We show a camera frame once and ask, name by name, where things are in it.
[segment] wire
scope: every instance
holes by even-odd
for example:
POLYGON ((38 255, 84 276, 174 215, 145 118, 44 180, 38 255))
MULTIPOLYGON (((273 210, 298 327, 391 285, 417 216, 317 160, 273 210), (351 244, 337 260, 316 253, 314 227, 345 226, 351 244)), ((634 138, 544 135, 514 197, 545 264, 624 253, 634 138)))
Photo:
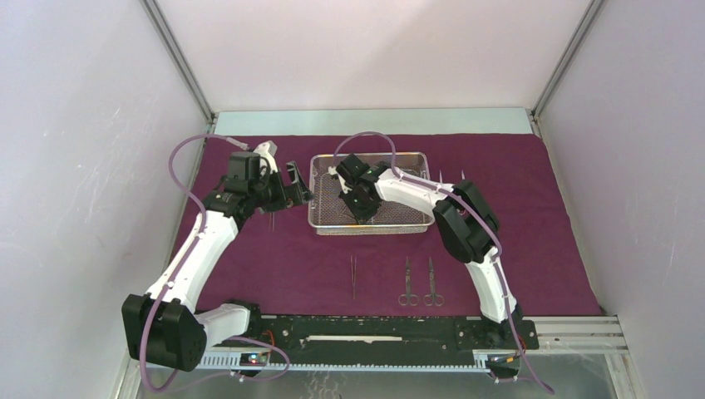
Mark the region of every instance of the wire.
POLYGON ((267 330, 265 331, 265 333, 269 335, 269 339, 272 341, 272 345, 276 345, 276 343, 274 343, 274 334, 272 334, 272 330, 267 330))
MULTIPOLYGON (((505 300, 505 311, 506 311, 506 316, 509 319, 509 325, 511 329, 512 336, 514 337, 514 341, 516 344, 517 348, 521 348, 521 356, 524 358, 524 362, 526 363, 526 368, 529 369, 529 372, 531 373, 531 376, 533 377, 533 380, 539 384, 546 392, 548 392, 550 395, 554 395, 555 391, 554 389, 546 384, 545 382, 541 381, 541 379, 536 375, 536 372, 534 371, 534 368, 531 366, 531 363, 529 362, 529 359, 524 356, 526 354, 526 350, 522 347, 519 334, 516 331, 516 326, 514 325, 514 318, 511 317, 511 310, 510 310, 510 302, 509 302, 509 289, 507 288, 507 282, 506 282, 506 277, 502 273, 502 270, 500 268, 500 265, 498 263, 498 259, 503 253, 503 248, 502 244, 500 243, 500 240, 497 238, 496 234, 492 229, 490 229, 490 226, 487 225, 487 223, 475 212, 474 209, 472 209, 471 206, 469 206, 460 196, 452 193, 449 190, 446 190, 442 188, 439 185, 436 185, 435 183, 431 183, 428 180, 423 180, 420 178, 415 178, 411 177, 410 175, 400 173, 398 168, 396 167, 396 161, 397 161, 397 147, 394 145, 394 142, 392 141, 389 136, 384 135, 383 133, 380 133, 378 131, 361 131, 360 133, 357 133, 355 135, 349 136, 347 139, 343 140, 342 143, 338 145, 338 148, 335 149, 335 152, 333 153, 333 164, 336 164, 336 159, 338 158, 338 152, 340 152, 340 149, 343 148, 343 146, 348 143, 350 140, 359 137, 361 135, 377 135, 379 137, 382 137, 384 140, 386 140, 389 145, 392 147, 392 160, 390 162, 391 164, 391 169, 392 173, 399 179, 405 180, 409 183, 412 183, 414 185, 419 185, 421 187, 431 189, 431 190, 438 190, 438 192, 448 195, 451 197, 455 202, 460 204, 471 216, 475 221, 485 230, 487 235, 490 236, 490 239, 492 240, 492 243, 497 247, 497 252, 496 254, 491 256, 491 261, 492 264, 495 268, 495 271, 497 273, 497 276, 500 280, 500 286, 502 288, 502 297, 505 300)), ((517 379, 511 378, 510 379, 512 382, 517 381, 517 379)))
POLYGON ((264 174, 264 178, 262 179, 260 177, 259 181, 267 183, 269 181, 269 176, 272 174, 272 165, 269 163, 269 160, 267 159, 266 156, 260 157, 261 160, 264 160, 264 162, 267 164, 267 173, 264 174))
POLYGON ((217 377, 237 377, 241 382, 244 380, 254 381, 254 382, 272 381, 272 380, 275 380, 275 379, 283 376, 284 374, 286 374, 288 372, 289 368, 291 367, 291 360, 288 358, 287 354, 283 350, 279 349, 278 347, 275 347, 273 344, 269 345, 268 343, 261 342, 256 339, 239 337, 239 336, 230 337, 230 338, 228 338, 228 341, 241 341, 241 342, 253 343, 254 345, 259 345, 261 347, 266 347, 268 349, 271 349, 271 350, 277 352, 278 354, 282 355, 282 358, 286 362, 286 366, 284 366, 284 369, 281 372, 274 374, 271 377, 248 377, 248 376, 240 374, 234 370, 230 370, 228 372, 216 372, 214 374, 210 374, 209 376, 205 376, 203 378, 200 378, 199 380, 196 380, 194 382, 186 384, 183 387, 170 389, 169 393, 184 391, 186 389, 189 389, 193 386, 200 384, 201 382, 205 382, 210 379, 217 378, 217 377))
MULTIPOLYGON (((142 377, 142 384, 145 386, 145 388, 148 391, 154 392, 154 393, 165 392, 169 388, 169 385, 171 385, 171 383, 174 381, 174 378, 176 377, 176 374, 179 371, 174 370, 169 375, 169 377, 166 379, 166 382, 161 387, 155 387, 152 384, 152 382, 149 378, 149 375, 147 374, 147 361, 146 361, 147 343, 149 342, 149 336, 150 336, 150 330, 152 327, 152 323, 154 322, 156 311, 159 308, 161 301, 164 299, 164 297, 166 296, 166 293, 169 291, 170 283, 172 283, 172 285, 173 285, 173 282, 176 280, 176 277, 179 274, 179 271, 181 271, 181 269, 184 267, 184 263, 185 263, 186 259, 189 258, 189 255, 191 254, 191 252, 193 252, 195 246, 197 245, 197 243, 200 239, 199 235, 201 233, 203 233, 203 231, 205 230, 205 223, 206 223, 205 206, 203 205, 203 202, 193 192, 191 192, 191 190, 189 190, 185 185, 183 185, 179 181, 179 178, 176 177, 176 173, 174 172, 174 158, 176 157, 176 154, 179 152, 179 150, 181 150, 181 148, 184 147, 184 145, 190 143, 191 141, 200 140, 200 139, 225 140, 225 141, 228 141, 230 144, 236 145, 243 150, 248 149, 248 146, 245 143, 243 143, 241 141, 237 141, 237 140, 233 139, 232 137, 226 137, 226 136, 222 136, 222 135, 194 135, 194 136, 191 136, 191 137, 181 141, 171 151, 171 155, 169 155, 169 175, 171 176, 171 179, 174 181, 176 186, 179 187, 179 190, 184 192, 184 194, 186 194, 192 201, 194 201, 196 203, 196 206, 198 206, 199 211, 200 211, 201 219, 200 219, 200 225, 198 228, 198 234, 196 234, 194 236, 194 240, 191 241, 191 244, 184 252, 184 256, 182 256, 181 259, 179 260, 179 263, 176 264, 176 266, 174 267, 174 271, 171 273, 169 278, 166 280, 166 284, 164 284, 164 286, 161 288, 159 294, 157 294, 157 297, 156 297, 155 301, 152 303, 150 311, 147 314, 147 319, 145 321, 145 328, 142 330, 142 338, 140 341, 140 375, 142 377)), ((284 353, 282 350, 278 349, 277 347, 274 347, 272 345, 268 345, 267 343, 260 342, 260 341, 254 340, 254 339, 245 338, 245 337, 231 337, 230 339, 234 339, 236 341, 253 343, 253 344, 259 345, 261 347, 269 347, 270 349, 272 349, 276 352, 279 352, 283 356, 284 360, 286 360, 287 366, 284 368, 283 372, 279 373, 275 377, 271 377, 270 379, 274 379, 276 377, 281 377, 289 369, 289 367, 291 365, 291 362, 289 361, 288 357, 286 356, 286 353, 284 353)), ((208 376, 208 378, 202 378, 202 379, 198 380, 197 382, 189 384, 187 387, 192 387, 196 383, 201 383, 201 382, 203 382, 207 379, 213 378, 213 377, 214 376, 208 376)), ((268 380, 258 379, 258 378, 255 378, 255 380, 268 381, 268 380)))

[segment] robotic arm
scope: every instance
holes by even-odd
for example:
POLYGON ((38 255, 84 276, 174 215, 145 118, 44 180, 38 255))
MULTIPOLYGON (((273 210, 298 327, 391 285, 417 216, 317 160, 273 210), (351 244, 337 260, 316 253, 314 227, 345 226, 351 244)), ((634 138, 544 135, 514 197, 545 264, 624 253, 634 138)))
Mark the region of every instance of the robotic arm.
MULTIPOLYGON (((464 217, 466 211, 439 191, 445 189, 460 196, 496 233, 499 220, 472 182, 463 180, 457 185, 449 185, 414 177, 414 180, 425 183, 418 185, 397 177, 387 162, 370 166, 355 155, 348 155, 329 172, 333 178, 340 180, 342 191, 339 196, 358 223, 373 217, 383 200, 398 202, 434 217, 446 250, 461 261, 470 273, 480 296, 482 317, 494 324, 501 336, 510 334, 507 313, 511 313, 517 322, 522 314, 508 289, 510 311, 506 310, 500 276, 492 261, 497 248, 474 218, 470 215, 464 217)), ((496 262, 502 272, 501 278, 504 278, 500 260, 496 262)))
POLYGON ((291 185, 284 186, 274 160, 277 147, 264 142, 253 151, 230 156, 228 174, 204 200, 206 226, 199 233, 199 214, 193 229, 167 270, 144 296, 130 295, 122 305, 122 318, 130 356, 139 359, 147 313, 159 292, 169 287, 158 304, 147 341, 146 361, 183 371, 193 370, 206 349, 248 329, 250 310, 224 303, 214 310, 195 314, 195 305, 205 281, 220 255, 235 240, 257 208, 276 212, 306 204, 313 194, 301 179, 295 162, 287 163, 291 185), (190 253, 188 249, 198 238, 190 253), (176 280, 172 273, 181 264, 176 280))

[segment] surgical scissors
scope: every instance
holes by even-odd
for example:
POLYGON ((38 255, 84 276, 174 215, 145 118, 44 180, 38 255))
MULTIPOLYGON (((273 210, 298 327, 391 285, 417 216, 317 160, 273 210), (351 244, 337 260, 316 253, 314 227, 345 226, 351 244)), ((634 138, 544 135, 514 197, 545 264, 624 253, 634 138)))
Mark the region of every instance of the surgical scissors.
POLYGON ((416 306, 418 305, 418 295, 412 293, 412 267, 409 264, 409 258, 407 258, 407 276, 405 280, 407 293, 399 295, 399 304, 402 306, 416 306))
POLYGON ((446 302, 443 295, 436 293, 436 275, 433 273, 433 262, 428 258, 428 281, 431 282, 431 293, 423 296, 423 304, 426 306, 441 306, 446 302))

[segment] purple tube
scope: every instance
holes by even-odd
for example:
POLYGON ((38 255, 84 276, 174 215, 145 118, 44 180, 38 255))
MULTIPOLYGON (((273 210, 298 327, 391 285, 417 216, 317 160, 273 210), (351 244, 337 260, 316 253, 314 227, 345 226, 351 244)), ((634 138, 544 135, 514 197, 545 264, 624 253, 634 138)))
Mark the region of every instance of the purple tube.
MULTIPOLYGON (((333 153, 333 163, 334 164, 335 164, 336 158, 338 157, 338 152, 340 152, 340 149, 343 147, 343 145, 345 145, 346 143, 348 143, 350 140, 354 139, 355 137, 359 137, 361 135, 377 135, 377 136, 380 136, 383 139, 385 139, 387 142, 389 142, 390 146, 392 147, 392 161, 391 161, 392 173, 396 177, 398 177, 402 180, 408 181, 409 183, 412 183, 414 185, 420 185, 421 187, 425 187, 427 189, 436 190, 436 185, 434 185, 426 180, 421 180, 418 178, 414 178, 414 177, 399 173, 399 170, 396 167, 397 147, 394 145, 394 142, 392 141, 392 139, 389 138, 389 136, 384 135, 383 133, 380 133, 378 131, 362 131, 362 132, 357 133, 355 135, 351 135, 347 139, 343 140, 343 142, 340 143, 340 145, 338 145, 338 148, 336 148, 335 152, 333 153)), ((472 207, 469 206, 460 196, 455 195, 451 191, 443 189, 443 188, 438 189, 438 191, 440 193, 448 195, 449 197, 454 199, 458 204, 460 204, 473 217, 473 219, 475 219, 477 221, 477 223, 480 224, 480 226, 482 226, 482 228, 485 230, 487 235, 490 236, 490 239, 497 247, 497 253, 494 256, 492 256, 491 260, 492 260, 492 264, 495 267, 495 271, 496 271, 497 275, 499 276, 500 285, 502 287, 502 294, 503 294, 504 300, 505 300, 505 310, 507 313, 507 318, 509 319, 509 325, 511 328, 511 334, 514 337, 514 342, 516 343, 516 347, 518 347, 520 349, 521 355, 524 358, 524 363, 526 364, 526 367, 529 369, 529 372, 531 373, 531 376, 533 377, 533 381, 535 381, 537 384, 539 384, 550 395, 554 395, 555 394, 554 389, 551 386, 549 386, 548 384, 546 384, 545 382, 541 381, 541 379, 536 375, 536 372, 534 371, 534 368, 531 366, 529 359, 527 359, 525 356, 526 350, 524 350, 523 347, 521 346, 521 342, 519 340, 519 334, 516 332, 516 326, 514 325, 514 319, 513 319, 513 317, 511 317, 511 311, 510 311, 509 294, 508 294, 509 289, 507 288, 507 282, 504 277, 504 274, 500 270, 500 265, 497 263, 497 259, 500 257, 500 255, 502 255, 502 251, 503 251, 500 240, 497 238, 495 232, 493 232, 492 229, 490 229, 490 226, 488 226, 487 223, 485 223, 485 221, 477 214, 477 212, 475 212, 475 210, 472 209, 472 207)), ((515 382, 515 381, 525 380, 525 379, 529 380, 529 378, 522 377, 522 378, 517 378, 517 380, 515 380, 514 378, 505 378, 505 379, 497 379, 497 381, 498 382, 515 382)))
MULTIPOLYGON (((179 189, 181 191, 183 191, 186 195, 188 195, 188 197, 191 200, 193 200, 196 203, 196 205, 198 206, 200 214, 201 214, 201 220, 200 220, 200 226, 199 226, 198 232, 202 233, 203 230, 205 229, 205 222, 206 222, 206 220, 205 220, 206 219, 205 206, 203 205, 203 202, 201 202, 201 200, 194 193, 191 192, 191 190, 189 190, 185 185, 181 184, 179 179, 176 177, 176 173, 174 172, 174 158, 176 157, 176 154, 179 152, 179 150, 181 150, 181 148, 184 145, 190 143, 191 141, 200 140, 200 139, 225 140, 233 145, 238 146, 239 148, 241 148, 243 150, 247 150, 248 146, 245 143, 237 141, 231 137, 226 137, 226 136, 221 136, 221 135, 194 135, 192 137, 189 137, 186 140, 181 141, 171 151, 171 155, 169 156, 169 175, 171 176, 171 179, 174 181, 174 183, 176 183, 176 186, 179 187, 179 189)), ((169 278, 167 279, 167 282, 173 282, 174 280, 176 280, 176 276, 179 274, 179 271, 181 271, 181 269, 184 267, 184 263, 185 263, 186 259, 189 258, 189 255, 191 255, 191 252, 193 252, 198 241, 199 241, 199 237, 198 237, 198 235, 196 235, 194 237, 194 240, 191 242, 189 247, 186 249, 184 256, 181 257, 181 259, 179 260, 179 263, 174 268, 174 272, 172 272, 171 275, 169 276, 169 278)), ((154 303, 152 304, 152 307, 150 308, 150 312, 147 314, 145 328, 144 328, 144 330, 142 330, 142 339, 140 340, 140 375, 142 377, 142 384, 145 386, 145 388, 148 391, 154 392, 154 393, 165 392, 167 389, 169 389, 169 385, 171 385, 171 383, 174 381, 174 378, 176 377, 176 374, 179 372, 178 370, 174 370, 169 375, 169 378, 167 378, 164 385, 162 385, 161 387, 155 387, 152 384, 149 376, 147 375, 146 358, 147 358, 147 343, 149 342, 150 330, 152 327, 152 323, 154 322, 156 311, 159 308, 159 304, 164 299, 164 296, 166 296, 166 293, 168 290, 169 290, 169 286, 165 284, 164 287, 161 288, 161 291, 159 292, 159 294, 157 295, 154 303)), ((255 381, 259 381, 259 380, 270 381, 270 380, 273 380, 274 378, 281 377, 286 371, 288 371, 289 367, 291 366, 291 362, 289 361, 289 358, 286 355, 286 353, 284 353, 281 349, 279 349, 277 347, 274 347, 272 345, 269 345, 267 343, 260 342, 260 341, 254 340, 254 339, 245 338, 245 337, 232 337, 231 339, 234 339, 237 341, 249 342, 249 343, 253 343, 255 345, 259 345, 261 347, 267 347, 269 349, 272 349, 276 352, 279 352, 282 355, 282 357, 284 358, 284 360, 286 360, 286 363, 287 363, 287 366, 284 368, 284 370, 275 376, 266 377, 266 378, 250 378, 250 377, 246 377, 246 376, 241 376, 242 378, 247 378, 247 379, 251 379, 251 380, 255 380, 255 381)), ((230 375, 230 372, 227 372, 225 374, 223 374, 223 373, 214 374, 211 376, 207 376, 205 378, 201 378, 200 380, 198 380, 196 382, 192 382, 191 384, 187 385, 186 387, 181 387, 178 390, 180 391, 180 390, 186 389, 187 387, 192 387, 193 385, 196 385, 196 384, 201 383, 203 381, 209 380, 210 378, 220 377, 220 375, 230 375)))

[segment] table surface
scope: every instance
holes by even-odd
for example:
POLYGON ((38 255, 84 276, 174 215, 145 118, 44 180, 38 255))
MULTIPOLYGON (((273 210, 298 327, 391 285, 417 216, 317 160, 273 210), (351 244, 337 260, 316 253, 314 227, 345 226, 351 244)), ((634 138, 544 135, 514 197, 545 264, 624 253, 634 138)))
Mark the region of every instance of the table surface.
MULTIPOLYGON (((394 135, 399 151, 421 151, 431 178, 459 181, 461 170, 473 180, 500 220, 505 247, 502 263, 510 289, 528 315, 600 315, 570 228, 563 200, 543 143, 533 135, 394 135)), ((312 157, 332 153, 335 136, 266 136, 239 140, 257 145, 273 140, 279 166, 297 161, 305 181, 312 157)), ((387 152, 377 137, 354 140, 346 152, 387 152)), ((210 140, 194 192, 203 198, 227 170, 236 149, 210 140)), ((206 283, 198 309, 229 299, 258 303, 264 313, 478 316, 479 299, 466 268, 443 248, 435 225, 423 234, 319 236, 307 221, 308 207, 278 212, 274 231, 269 217, 256 213, 225 250, 206 283), (357 298, 352 299, 350 256, 357 257, 357 298), (402 307, 404 263, 412 261, 412 291, 429 292, 428 258, 433 258, 442 307, 402 307)), ((175 251, 194 223, 189 203, 175 251)))

